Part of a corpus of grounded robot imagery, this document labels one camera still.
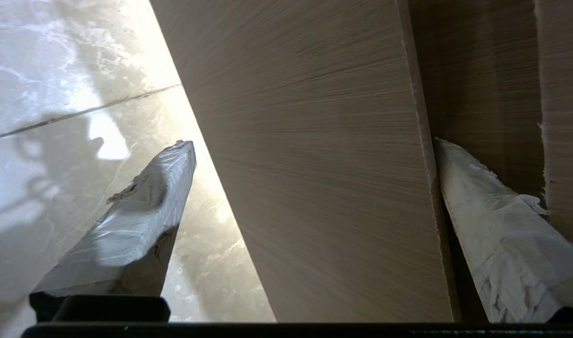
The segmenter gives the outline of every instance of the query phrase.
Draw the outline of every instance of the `wooden block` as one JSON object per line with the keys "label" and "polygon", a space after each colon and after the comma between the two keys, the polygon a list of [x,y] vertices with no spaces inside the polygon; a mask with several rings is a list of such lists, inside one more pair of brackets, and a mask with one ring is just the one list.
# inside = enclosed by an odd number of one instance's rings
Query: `wooden block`
{"label": "wooden block", "polygon": [[406,2],[151,3],[277,320],[452,321]]}
{"label": "wooden block", "polygon": [[433,136],[468,149],[520,194],[543,193],[533,0],[411,0]]}
{"label": "wooden block", "polygon": [[550,223],[573,242],[573,0],[536,2]]}

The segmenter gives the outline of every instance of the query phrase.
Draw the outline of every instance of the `polished marble surface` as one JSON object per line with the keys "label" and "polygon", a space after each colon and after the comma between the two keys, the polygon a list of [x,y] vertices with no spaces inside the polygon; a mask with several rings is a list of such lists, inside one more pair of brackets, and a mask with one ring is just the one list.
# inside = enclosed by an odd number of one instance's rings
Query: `polished marble surface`
{"label": "polished marble surface", "polygon": [[0,134],[180,83],[147,0],[0,0]]}
{"label": "polished marble surface", "polygon": [[34,323],[25,296],[178,139],[198,167],[170,320],[274,321],[160,36],[147,1],[0,0],[0,336]]}

